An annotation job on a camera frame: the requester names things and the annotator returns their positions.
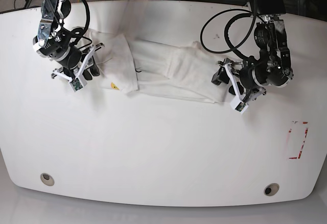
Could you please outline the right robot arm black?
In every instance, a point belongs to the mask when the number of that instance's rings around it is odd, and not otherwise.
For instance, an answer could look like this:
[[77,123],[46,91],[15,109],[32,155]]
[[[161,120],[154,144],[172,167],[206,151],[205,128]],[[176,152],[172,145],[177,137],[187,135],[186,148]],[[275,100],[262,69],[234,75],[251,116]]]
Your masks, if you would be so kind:
[[[52,71],[51,77],[65,79],[73,91],[84,88],[88,81],[100,75],[95,52],[104,47],[103,43],[93,45],[85,36],[90,24],[90,9],[86,0],[81,2],[85,7],[85,26],[68,30],[64,27],[64,20],[71,12],[70,1],[44,0],[38,33],[33,39],[36,53],[60,64]],[[81,39],[89,40],[89,43],[78,47]]]

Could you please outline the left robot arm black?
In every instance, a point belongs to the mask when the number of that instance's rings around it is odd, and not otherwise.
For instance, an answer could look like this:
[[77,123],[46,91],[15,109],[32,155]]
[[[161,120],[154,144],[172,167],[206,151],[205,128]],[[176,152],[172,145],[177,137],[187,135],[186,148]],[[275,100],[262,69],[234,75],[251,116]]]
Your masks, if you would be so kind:
[[258,59],[246,57],[233,49],[241,60],[225,58],[219,62],[220,68],[212,78],[215,85],[231,84],[229,93],[234,97],[230,105],[240,113],[246,111],[249,102],[265,95],[267,86],[282,88],[294,77],[285,24],[280,19],[286,12],[283,0],[248,0],[248,5],[250,12],[236,15],[226,24],[224,38],[232,49],[228,36],[231,25],[241,18],[259,19],[253,35],[260,56]]

